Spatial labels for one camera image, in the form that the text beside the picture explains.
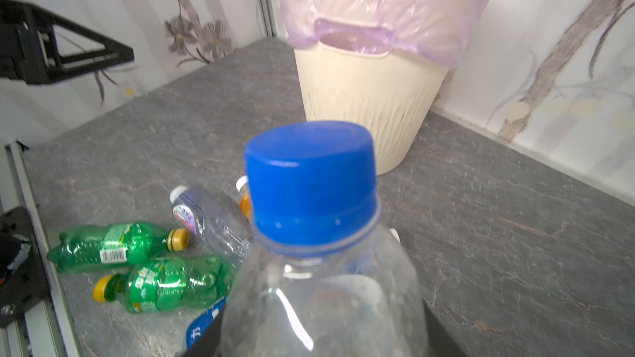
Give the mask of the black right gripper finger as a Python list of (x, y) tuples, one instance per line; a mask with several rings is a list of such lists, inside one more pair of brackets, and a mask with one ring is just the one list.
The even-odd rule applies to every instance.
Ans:
[[(54, 28), (104, 47), (63, 55)], [(1, 0), (1, 77), (50, 85), (134, 61), (134, 51), (96, 31), (32, 3)]]

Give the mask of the clear bottle purple label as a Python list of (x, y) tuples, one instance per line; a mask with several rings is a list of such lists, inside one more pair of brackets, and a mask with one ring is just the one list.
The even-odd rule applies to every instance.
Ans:
[(251, 225), (222, 192), (180, 185), (170, 192), (172, 213), (208, 249), (239, 268), (250, 249)]

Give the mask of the small clear bottle blue label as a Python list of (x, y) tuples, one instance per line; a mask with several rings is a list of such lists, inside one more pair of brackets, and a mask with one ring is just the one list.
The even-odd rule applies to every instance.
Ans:
[(427, 356), (417, 271), (381, 220), (370, 132), (301, 122), (244, 154), (254, 239), (221, 356)]

